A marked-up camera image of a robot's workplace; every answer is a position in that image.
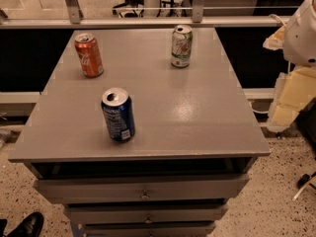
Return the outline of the cream foam-padded gripper finger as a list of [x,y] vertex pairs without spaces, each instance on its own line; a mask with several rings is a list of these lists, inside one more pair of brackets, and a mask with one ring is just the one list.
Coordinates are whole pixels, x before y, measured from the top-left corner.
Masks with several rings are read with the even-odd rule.
[[270,105],[267,129],[283,132],[316,97],[316,69],[295,66],[276,79],[274,100]]

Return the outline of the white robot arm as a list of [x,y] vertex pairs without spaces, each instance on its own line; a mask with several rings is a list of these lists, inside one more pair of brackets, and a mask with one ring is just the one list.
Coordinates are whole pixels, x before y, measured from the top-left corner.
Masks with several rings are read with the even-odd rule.
[[263,47],[281,49],[294,66],[276,79],[267,129],[282,132],[316,98],[316,0],[304,0],[289,21],[269,36]]

